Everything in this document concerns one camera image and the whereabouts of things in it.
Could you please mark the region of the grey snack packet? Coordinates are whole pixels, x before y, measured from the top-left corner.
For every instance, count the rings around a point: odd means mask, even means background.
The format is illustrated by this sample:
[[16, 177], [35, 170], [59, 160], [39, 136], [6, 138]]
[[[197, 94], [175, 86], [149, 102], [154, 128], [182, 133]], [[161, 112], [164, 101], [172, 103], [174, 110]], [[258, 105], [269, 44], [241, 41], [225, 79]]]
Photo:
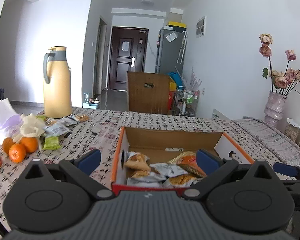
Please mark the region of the grey snack packet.
[[163, 176], [166, 176], [167, 178], [173, 178], [184, 174], [188, 174], [186, 170], [175, 164], [155, 163], [150, 164], [150, 167], [153, 171]]

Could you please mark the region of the triangular brown snack packet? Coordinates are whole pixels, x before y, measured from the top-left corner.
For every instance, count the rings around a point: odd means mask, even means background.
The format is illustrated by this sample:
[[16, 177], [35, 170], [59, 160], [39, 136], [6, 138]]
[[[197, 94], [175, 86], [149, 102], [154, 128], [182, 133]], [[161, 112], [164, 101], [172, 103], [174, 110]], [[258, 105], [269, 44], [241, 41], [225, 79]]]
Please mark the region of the triangular brown snack packet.
[[151, 167], [148, 165], [147, 161], [149, 157], [140, 152], [130, 152], [127, 161], [124, 163], [124, 167], [133, 170], [140, 171], [150, 171]]

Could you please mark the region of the white cracker snack packet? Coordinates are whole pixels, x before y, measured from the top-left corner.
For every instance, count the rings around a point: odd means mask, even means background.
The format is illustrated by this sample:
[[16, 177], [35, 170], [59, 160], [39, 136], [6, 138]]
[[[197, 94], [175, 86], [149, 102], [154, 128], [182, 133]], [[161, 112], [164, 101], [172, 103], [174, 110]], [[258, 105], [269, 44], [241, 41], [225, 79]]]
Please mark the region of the white cracker snack packet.
[[127, 186], [136, 187], [162, 187], [167, 177], [152, 171], [135, 171], [131, 177], [127, 178]]

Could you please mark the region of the large orange snack bag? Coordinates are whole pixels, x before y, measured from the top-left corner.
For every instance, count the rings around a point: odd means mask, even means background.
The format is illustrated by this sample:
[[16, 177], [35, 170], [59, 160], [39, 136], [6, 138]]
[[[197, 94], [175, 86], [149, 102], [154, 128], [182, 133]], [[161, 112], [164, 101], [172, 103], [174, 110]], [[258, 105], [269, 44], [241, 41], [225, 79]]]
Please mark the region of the large orange snack bag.
[[206, 173], [197, 164], [196, 154], [194, 152], [183, 152], [172, 160], [168, 161], [168, 163], [178, 165], [184, 170], [196, 175], [197, 177], [206, 177]]

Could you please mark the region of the green snack packet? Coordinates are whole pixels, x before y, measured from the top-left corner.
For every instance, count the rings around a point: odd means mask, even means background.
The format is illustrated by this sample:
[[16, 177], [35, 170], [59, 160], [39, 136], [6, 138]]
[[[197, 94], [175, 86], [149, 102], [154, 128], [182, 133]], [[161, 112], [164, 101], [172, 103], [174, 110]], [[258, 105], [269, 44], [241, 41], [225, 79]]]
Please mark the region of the green snack packet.
[[46, 137], [44, 140], [44, 150], [57, 150], [61, 147], [60, 142], [59, 142], [59, 137]]

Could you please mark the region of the grey snack packets pile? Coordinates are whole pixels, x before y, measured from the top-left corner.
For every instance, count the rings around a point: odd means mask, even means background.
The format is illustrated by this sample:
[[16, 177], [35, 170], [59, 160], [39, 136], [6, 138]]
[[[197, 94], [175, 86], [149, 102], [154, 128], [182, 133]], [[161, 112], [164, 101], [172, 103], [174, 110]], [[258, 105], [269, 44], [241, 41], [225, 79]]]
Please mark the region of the grey snack packets pile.
[[88, 121], [90, 118], [87, 115], [75, 114], [62, 117], [61, 119], [49, 118], [43, 127], [47, 137], [58, 137], [70, 131], [70, 126], [75, 126], [80, 122]]

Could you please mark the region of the right orange tangerine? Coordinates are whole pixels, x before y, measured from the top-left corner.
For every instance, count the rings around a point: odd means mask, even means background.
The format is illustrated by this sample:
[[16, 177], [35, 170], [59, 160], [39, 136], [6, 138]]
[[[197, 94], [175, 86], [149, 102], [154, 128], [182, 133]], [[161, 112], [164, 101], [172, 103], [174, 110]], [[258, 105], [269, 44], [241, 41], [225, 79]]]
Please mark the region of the right orange tangerine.
[[23, 137], [20, 140], [20, 144], [25, 147], [26, 152], [29, 154], [38, 150], [38, 141], [36, 138]]

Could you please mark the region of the orange tangerine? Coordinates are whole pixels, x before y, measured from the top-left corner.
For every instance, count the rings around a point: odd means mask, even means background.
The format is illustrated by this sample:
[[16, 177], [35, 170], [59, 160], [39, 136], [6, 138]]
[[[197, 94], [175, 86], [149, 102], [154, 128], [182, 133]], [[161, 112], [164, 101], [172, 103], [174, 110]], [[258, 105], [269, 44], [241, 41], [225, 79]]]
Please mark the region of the orange tangerine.
[[10, 147], [8, 156], [14, 163], [21, 163], [26, 157], [26, 148], [22, 144], [14, 144]]
[[11, 137], [7, 137], [2, 142], [2, 150], [8, 155], [10, 148], [14, 145], [14, 141]]
[[26, 152], [29, 154], [38, 150], [38, 141], [36, 138], [23, 137], [20, 140], [20, 144], [25, 147]]

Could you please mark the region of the front orange tangerine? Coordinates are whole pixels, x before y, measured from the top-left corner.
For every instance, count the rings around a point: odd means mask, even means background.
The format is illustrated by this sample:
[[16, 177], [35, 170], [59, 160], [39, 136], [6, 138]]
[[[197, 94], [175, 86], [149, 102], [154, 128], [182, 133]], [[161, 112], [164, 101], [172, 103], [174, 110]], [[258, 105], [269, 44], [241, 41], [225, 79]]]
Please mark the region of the front orange tangerine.
[[26, 157], [26, 148], [22, 144], [14, 144], [10, 147], [8, 156], [14, 163], [21, 163]]

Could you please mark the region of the left orange tangerine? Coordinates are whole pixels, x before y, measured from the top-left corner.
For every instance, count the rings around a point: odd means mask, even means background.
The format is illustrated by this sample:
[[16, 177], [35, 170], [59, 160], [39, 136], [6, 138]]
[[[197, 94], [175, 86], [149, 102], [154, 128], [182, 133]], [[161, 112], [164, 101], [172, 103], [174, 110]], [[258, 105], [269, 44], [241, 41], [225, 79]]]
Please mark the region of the left orange tangerine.
[[8, 155], [10, 148], [14, 145], [14, 141], [11, 137], [7, 137], [2, 142], [2, 150]]

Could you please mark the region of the yellow thermos jug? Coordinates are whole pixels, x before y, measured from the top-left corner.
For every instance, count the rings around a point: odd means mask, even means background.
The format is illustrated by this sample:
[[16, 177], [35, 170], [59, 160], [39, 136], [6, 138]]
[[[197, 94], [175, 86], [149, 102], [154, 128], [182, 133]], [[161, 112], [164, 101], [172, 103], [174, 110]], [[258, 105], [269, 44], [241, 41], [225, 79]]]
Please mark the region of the yellow thermos jug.
[[63, 118], [72, 113], [71, 75], [66, 48], [55, 46], [43, 61], [44, 113], [49, 118]]

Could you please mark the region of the wooden chair back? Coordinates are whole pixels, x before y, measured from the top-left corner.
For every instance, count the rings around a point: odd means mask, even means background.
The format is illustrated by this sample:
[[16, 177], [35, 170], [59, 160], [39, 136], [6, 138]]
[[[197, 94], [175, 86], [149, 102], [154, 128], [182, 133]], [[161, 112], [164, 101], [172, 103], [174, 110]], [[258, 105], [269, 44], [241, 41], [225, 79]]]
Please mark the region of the wooden chair back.
[[168, 114], [169, 92], [168, 75], [127, 73], [127, 105], [130, 112]]

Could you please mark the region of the dried pink roses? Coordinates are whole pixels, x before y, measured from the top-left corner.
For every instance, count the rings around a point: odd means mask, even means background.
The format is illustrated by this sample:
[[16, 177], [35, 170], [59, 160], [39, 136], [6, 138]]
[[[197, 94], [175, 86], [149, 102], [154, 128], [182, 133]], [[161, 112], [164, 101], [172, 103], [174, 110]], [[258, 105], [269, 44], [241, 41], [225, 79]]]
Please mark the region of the dried pink roses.
[[267, 59], [267, 66], [262, 70], [262, 76], [271, 81], [270, 91], [287, 97], [297, 85], [300, 85], [300, 66], [294, 68], [293, 64], [298, 57], [294, 50], [285, 51], [285, 62], [281, 67], [276, 67], [272, 61], [273, 37], [269, 33], [259, 35], [259, 53]]

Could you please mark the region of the dark brown entrance door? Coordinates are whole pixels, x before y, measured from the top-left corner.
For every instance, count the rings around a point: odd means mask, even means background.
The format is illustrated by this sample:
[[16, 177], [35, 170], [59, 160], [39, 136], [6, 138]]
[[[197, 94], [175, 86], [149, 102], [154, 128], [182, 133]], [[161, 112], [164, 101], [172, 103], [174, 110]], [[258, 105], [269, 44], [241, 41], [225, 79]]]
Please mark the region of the dark brown entrance door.
[[109, 90], [126, 90], [127, 73], [143, 72], [148, 29], [113, 27], [109, 59]]

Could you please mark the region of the yellow box on refrigerator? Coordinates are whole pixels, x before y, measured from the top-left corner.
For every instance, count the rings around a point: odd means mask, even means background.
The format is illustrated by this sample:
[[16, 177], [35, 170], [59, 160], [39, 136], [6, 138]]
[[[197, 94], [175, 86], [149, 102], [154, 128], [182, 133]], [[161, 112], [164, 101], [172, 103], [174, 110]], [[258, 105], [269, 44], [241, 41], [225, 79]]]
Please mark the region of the yellow box on refrigerator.
[[167, 25], [170, 27], [186, 28], [186, 24], [174, 21], [169, 21]]

